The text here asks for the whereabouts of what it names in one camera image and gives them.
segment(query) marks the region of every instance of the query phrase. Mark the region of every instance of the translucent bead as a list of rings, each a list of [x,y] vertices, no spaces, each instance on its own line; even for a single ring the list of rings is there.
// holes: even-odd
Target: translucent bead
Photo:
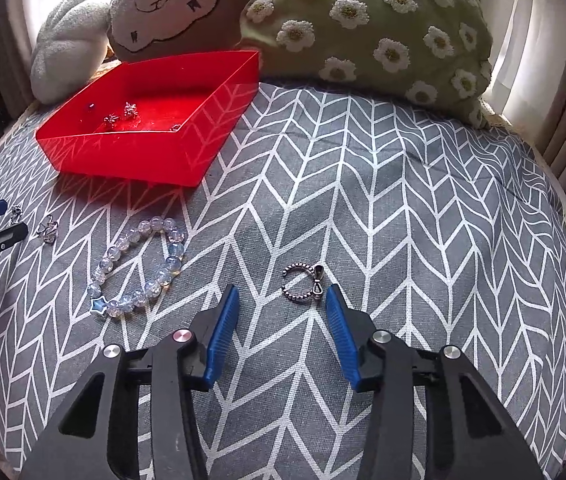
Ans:
[[[160,286],[169,286],[172,282],[172,273],[167,269],[159,270],[159,273],[156,275],[156,281],[159,282]]]
[[[120,235],[114,242],[114,247],[125,252],[129,249],[129,237],[127,235]]]
[[[129,241],[133,244],[137,244],[139,241],[141,241],[141,234],[140,234],[140,232],[138,232],[138,229],[130,227],[127,230],[126,234],[127,234],[127,237],[129,238]]]
[[[168,256],[165,258],[165,268],[174,276],[180,274],[181,267],[182,263],[176,256]]]
[[[121,257],[121,250],[118,247],[110,247],[108,252],[105,253],[110,260],[117,262]]]
[[[160,285],[156,280],[149,280],[145,283],[145,293],[148,298],[158,298],[160,296]]]
[[[123,311],[118,307],[117,300],[108,301],[108,314],[111,317],[121,317],[123,315]]]
[[[112,262],[109,258],[103,258],[99,261],[98,267],[107,274],[108,272],[112,272],[112,269],[114,269],[114,262]]]
[[[179,259],[183,259],[183,256],[185,255],[185,246],[178,242],[176,244],[169,244],[167,246],[167,252],[170,254],[170,256],[176,256]]]
[[[163,227],[165,227],[166,231],[171,231],[173,228],[176,227],[176,221],[173,218],[166,218],[163,220]]]
[[[172,243],[184,242],[188,239],[188,232],[181,227],[176,227],[168,233],[168,238]]]
[[[132,294],[132,302],[134,303],[134,306],[144,307],[147,306],[149,300],[147,299],[147,294],[144,292],[144,290],[138,288]]]
[[[123,314],[129,314],[134,309],[134,304],[132,303],[132,297],[129,294],[123,294],[121,299],[118,300],[118,309]]]
[[[87,286],[87,295],[92,298],[92,300],[96,300],[96,298],[100,298],[103,295],[98,283],[90,283]]]
[[[150,220],[150,225],[152,226],[152,231],[154,233],[160,233],[165,229],[162,222],[162,216],[153,216]]]
[[[96,270],[94,270],[94,273],[92,274],[92,279],[93,279],[94,282],[97,283],[98,285],[102,285],[103,283],[105,283],[106,275],[105,275],[105,273],[101,270],[100,267],[97,267]]]
[[[141,220],[138,222],[138,232],[140,232],[141,236],[149,236],[152,234],[152,226],[147,220]]]

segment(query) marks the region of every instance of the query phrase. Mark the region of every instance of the beaded bracelet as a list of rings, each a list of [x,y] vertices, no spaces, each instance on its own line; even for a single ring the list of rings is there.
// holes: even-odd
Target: beaded bracelet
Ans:
[[[118,300],[106,300],[100,286],[105,283],[108,274],[114,270],[114,263],[117,262],[121,254],[125,253],[131,244],[137,244],[141,237],[148,238],[156,233],[166,232],[170,244],[168,245],[168,256],[165,259],[165,266],[159,270],[156,278],[145,282],[143,288],[135,290],[132,295],[123,294]],[[87,294],[92,300],[90,312],[98,316],[123,317],[134,311],[135,308],[146,307],[150,299],[158,298],[163,288],[170,287],[172,279],[180,274],[182,260],[185,256],[185,246],[183,242],[187,238],[185,229],[176,227],[173,218],[165,220],[160,216],[155,216],[151,220],[141,220],[137,228],[130,228],[121,234],[114,245],[108,248],[103,259],[92,274],[93,282],[87,286]]]

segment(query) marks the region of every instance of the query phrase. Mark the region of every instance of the brown pillow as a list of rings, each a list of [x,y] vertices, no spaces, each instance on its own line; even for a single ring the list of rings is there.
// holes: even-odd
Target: brown pillow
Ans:
[[[249,0],[112,0],[109,42],[122,61],[227,50]]]

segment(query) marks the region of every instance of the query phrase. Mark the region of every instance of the blue star charm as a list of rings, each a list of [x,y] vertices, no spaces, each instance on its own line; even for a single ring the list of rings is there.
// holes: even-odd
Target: blue star charm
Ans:
[[[105,301],[105,296],[96,298],[92,300],[92,307],[90,308],[90,314],[97,314],[99,316],[105,316],[105,312],[108,309],[108,302]]]

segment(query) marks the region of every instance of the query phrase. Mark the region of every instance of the white plush cushion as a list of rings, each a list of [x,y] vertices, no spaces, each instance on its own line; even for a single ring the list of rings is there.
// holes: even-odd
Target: white plush cushion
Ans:
[[[108,0],[63,0],[36,39],[30,79],[44,104],[64,100],[82,88],[108,50]]]

